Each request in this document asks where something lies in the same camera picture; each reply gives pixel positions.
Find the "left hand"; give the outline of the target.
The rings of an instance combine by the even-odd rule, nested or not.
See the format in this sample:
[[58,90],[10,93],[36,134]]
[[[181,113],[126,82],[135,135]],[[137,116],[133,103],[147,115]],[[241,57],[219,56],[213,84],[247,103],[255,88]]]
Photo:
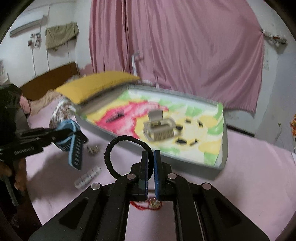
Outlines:
[[27,188],[26,159],[22,158],[19,161],[17,161],[16,163],[18,164],[18,166],[16,168],[14,168],[15,174],[13,174],[11,169],[7,165],[5,165],[3,162],[1,162],[1,167],[0,167],[1,178],[14,176],[15,188],[20,191],[25,191]]

